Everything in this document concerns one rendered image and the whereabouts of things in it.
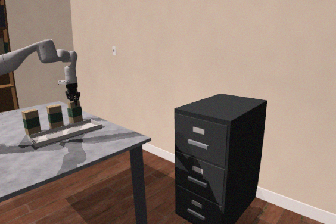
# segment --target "cabinet drawer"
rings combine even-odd
[[[222,204],[224,169],[175,152],[175,182],[216,204]]]
[[[222,207],[175,186],[175,212],[193,224],[223,223]]]
[[[224,168],[226,125],[175,114],[175,150]]]

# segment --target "black filing cabinet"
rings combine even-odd
[[[267,101],[218,94],[175,109],[176,214],[234,224],[257,191]]]

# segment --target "silver handle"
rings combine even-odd
[[[186,210],[188,213],[191,213],[192,215],[198,217],[201,220],[205,220],[206,218],[203,215],[200,215],[199,213],[196,213],[195,211],[192,211],[191,209]]]
[[[197,206],[199,208],[202,208],[202,204],[199,203],[199,202],[197,202],[197,201],[195,201],[195,200],[191,200],[191,204],[193,204],[194,206]]]
[[[192,127],[192,131],[204,135],[204,129],[200,129],[199,127]]]
[[[204,148],[205,150],[208,148],[208,145],[206,145],[206,144],[202,144],[202,143],[197,142],[197,141],[194,141],[194,140],[192,140],[192,139],[189,139],[189,140],[188,140],[188,143],[191,144],[191,145],[198,146],[198,147],[200,147],[200,148]]]
[[[196,166],[192,166],[192,170],[203,175],[203,169],[201,169],[201,168],[198,168]]]
[[[204,188],[207,187],[206,183],[203,183],[203,182],[201,182],[201,181],[199,181],[199,180],[197,180],[197,179],[195,179],[193,177],[188,176],[188,180],[191,181],[191,182],[193,182],[193,183],[196,183],[197,185],[200,185],[200,186],[202,186]]]

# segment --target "marble tabletop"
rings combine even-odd
[[[34,149],[24,131],[22,111],[37,109],[41,130],[49,129],[48,105],[62,107],[64,125],[69,124],[67,104],[52,102],[0,113],[0,202],[97,164],[151,139],[140,133],[83,113],[102,129]]]

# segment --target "beige wall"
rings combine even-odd
[[[266,99],[259,187],[336,213],[336,0],[71,0],[71,13],[85,111],[174,153],[175,107]]]
[[[52,39],[57,49],[73,50],[70,0],[6,0],[11,50]],[[54,101],[66,102],[64,67],[43,64],[37,53],[14,72],[20,108]]]

